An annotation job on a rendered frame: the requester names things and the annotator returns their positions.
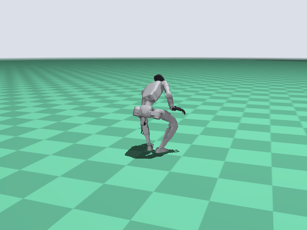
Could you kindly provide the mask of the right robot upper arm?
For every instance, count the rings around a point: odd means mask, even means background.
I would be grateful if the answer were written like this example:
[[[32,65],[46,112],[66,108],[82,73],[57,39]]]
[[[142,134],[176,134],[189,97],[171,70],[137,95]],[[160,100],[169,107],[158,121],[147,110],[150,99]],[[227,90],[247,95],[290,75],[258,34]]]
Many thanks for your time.
[[[161,81],[161,86],[164,88],[166,99],[172,98],[171,93],[170,93],[170,87],[169,87],[169,84],[167,83],[167,81],[165,81],[165,80]]]

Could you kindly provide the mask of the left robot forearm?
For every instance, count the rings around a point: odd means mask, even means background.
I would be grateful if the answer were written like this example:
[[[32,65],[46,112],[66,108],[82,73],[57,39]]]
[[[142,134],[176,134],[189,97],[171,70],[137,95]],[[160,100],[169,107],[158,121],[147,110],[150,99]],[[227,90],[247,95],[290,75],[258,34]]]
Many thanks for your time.
[[[145,121],[146,121],[146,118],[145,118],[145,117],[142,117],[142,118],[141,118],[141,123],[140,123],[140,125],[143,126]]]

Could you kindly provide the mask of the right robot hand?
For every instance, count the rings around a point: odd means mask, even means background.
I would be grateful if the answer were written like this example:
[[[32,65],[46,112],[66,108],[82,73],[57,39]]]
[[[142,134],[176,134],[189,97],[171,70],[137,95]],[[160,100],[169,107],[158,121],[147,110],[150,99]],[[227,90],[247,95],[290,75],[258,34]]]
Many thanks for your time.
[[[174,107],[172,108],[172,110],[173,110],[173,111],[179,110],[179,111],[184,112],[184,114],[185,114],[185,111],[184,111],[183,109],[181,109],[180,107],[174,106]]]

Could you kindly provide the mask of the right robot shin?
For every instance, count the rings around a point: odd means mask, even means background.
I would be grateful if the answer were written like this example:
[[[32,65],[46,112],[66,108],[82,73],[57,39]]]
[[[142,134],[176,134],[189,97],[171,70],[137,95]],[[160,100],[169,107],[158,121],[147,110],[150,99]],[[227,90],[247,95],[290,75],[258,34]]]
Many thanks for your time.
[[[177,123],[173,123],[171,128],[167,128],[164,134],[164,138],[160,144],[160,149],[163,149],[165,147],[165,145],[168,143],[168,141],[173,137],[173,135],[175,134],[175,132],[177,131],[178,128],[178,124]]]

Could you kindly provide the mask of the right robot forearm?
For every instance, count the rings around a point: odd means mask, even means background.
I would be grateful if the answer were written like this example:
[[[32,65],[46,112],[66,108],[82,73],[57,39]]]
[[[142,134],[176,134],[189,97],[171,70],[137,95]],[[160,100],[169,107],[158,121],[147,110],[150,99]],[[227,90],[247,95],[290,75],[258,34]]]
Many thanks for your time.
[[[171,97],[172,97],[172,93],[171,93]],[[168,98],[167,101],[168,101],[168,105],[169,105],[170,110],[173,111],[172,110],[172,108],[174,107],[173,97],[172,98]]]

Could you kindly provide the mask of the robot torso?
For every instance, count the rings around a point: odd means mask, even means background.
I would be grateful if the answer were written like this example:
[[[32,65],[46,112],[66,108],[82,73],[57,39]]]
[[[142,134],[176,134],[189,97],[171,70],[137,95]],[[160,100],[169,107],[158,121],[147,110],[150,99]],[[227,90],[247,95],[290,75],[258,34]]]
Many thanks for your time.
[[[164,88],[161,86],[161,81],[157,80],[148,84],[142,94],[144,105],[141,105],[139,115],[145,118],[152,118],[151,111],[154,111],[152,104],[154,104],[162,94]]]

